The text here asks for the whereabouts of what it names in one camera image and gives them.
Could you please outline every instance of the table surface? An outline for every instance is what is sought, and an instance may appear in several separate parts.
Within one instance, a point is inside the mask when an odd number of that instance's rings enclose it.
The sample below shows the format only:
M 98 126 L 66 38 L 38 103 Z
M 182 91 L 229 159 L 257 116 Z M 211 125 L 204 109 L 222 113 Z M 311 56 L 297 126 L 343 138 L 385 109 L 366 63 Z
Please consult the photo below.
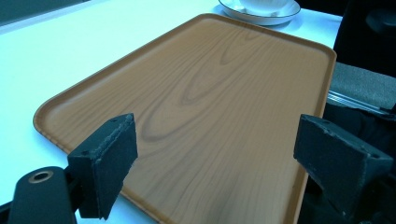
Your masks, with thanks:
M 0 27 L 0 204 L 12 200 L 23 175 L 67 166 L 66 155 L 33 127 L 45 101 L 203 13 L 224 15 L 217 0 L 91 0 Z M 331 48 L 340 22 L 302 9 L 291 22 L 270 28 Z M 78 223 L 105 222 L 77 217 Z M 106 223 L 153 221 L 119 197 Z

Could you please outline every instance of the wooden tray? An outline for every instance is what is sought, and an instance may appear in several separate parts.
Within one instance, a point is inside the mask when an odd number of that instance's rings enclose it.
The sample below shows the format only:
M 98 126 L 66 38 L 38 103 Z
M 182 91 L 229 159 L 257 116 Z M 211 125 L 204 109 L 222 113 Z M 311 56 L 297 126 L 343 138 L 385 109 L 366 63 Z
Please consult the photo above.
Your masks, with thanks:
M 139 158 L 123 194 L 165 223 L 293 223 L 306 174 L 300 114 L 321 116 L 335 53 L 201 15 L 44 103 L 35 128 L 70 152 L 133 112 Z

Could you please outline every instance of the white saucer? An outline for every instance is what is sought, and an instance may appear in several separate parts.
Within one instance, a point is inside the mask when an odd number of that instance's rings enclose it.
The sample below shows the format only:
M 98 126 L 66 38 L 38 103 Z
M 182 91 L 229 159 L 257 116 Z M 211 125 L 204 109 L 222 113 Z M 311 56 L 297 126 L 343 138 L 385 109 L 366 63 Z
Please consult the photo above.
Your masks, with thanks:
M 228 16 L 257 25 L 282 24 L 293 19 L 301 10 L 297 2 L 290 1 L 285 7 L 272 15 L 256 16 L 248 14 L 239 0 L 219 0 L 219 2 Z

